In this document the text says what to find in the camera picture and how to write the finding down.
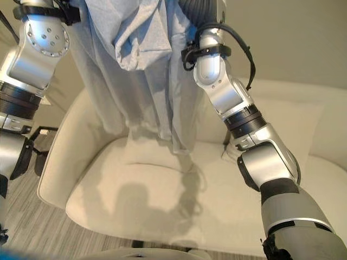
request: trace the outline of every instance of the white chair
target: white chair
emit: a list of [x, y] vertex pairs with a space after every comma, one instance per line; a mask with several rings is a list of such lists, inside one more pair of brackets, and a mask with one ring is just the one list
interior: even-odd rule
[[[251, 94], [297, 156], [302, 187], [347, 243], [347, 91], [257, 80]], [[125, 164], [127, 132], [106, 133], [83, 90], [56, 135], [37, 194], [99, 233], [264, 256], [260, 195], [245, 185], [232, 147], [222, 158], [226, 127], [206, 98], [198, 117], [194, 171]]]

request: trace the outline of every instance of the chair leg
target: chair leg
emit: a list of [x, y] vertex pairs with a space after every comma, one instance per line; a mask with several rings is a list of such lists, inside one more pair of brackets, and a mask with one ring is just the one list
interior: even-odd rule
[[132, 248], [143, 248], [144, 242], [139, 240], [133, 240], [131, 247]]

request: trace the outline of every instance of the chair seat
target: chair seat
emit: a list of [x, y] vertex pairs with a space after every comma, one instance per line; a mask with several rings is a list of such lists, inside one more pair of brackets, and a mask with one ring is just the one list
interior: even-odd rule
[[[260, 194], [245, 185], [237, 165], [221, 159], [223, 145], [197, 142], [191, 154], [196, 171], [180, 173], [123, 164], [125, 144], [126, 138], [110, 143], [77, 184], [66, 206], [73, 221], [110, 236], [264, 256]], [[339, 216], [347, 211], [347, 173], [309, 157], [302, 186], [346, 243]]]

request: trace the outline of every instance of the floor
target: floor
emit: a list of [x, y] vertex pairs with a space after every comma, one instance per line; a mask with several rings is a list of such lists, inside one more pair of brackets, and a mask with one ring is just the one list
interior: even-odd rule
[[[35, 141], [39, 150], [47, 150], [54, 133], [40, 135]], [[131, 240], [110, 237], [86, 230], [61, 209], [40, 201], [36, 196], [39, 177], [34, 173], [36, 155], [25, 175], [12, 181], [9, 186], [6, 228], [9, 240], [5, 250], [23, 252], [26, 256], [39, 255], [40, 259], [75, 259], [95, 252], [130, 247]], [[145, 247], [172, 248], [171, 246], [146, 242]], [[215, 260], [261, 260], [265, 258], [212, 252]]]

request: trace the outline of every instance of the cable connector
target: cable connector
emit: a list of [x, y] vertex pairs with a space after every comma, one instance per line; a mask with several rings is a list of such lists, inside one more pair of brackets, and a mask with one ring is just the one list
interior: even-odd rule
[[232, 54], [232, 50], [223, 44], [217, 44], [214, 46], [209, 46], [204, 49], [199, 49], [199, 47], [191, 42], [188, 44], [187, 48], [181, 51], [181, 57], [183, 61], [183, 68], [187, 71], [194, 69], [197, 58], [206, 56], [220, 54], [223, 58], [229, 57]]

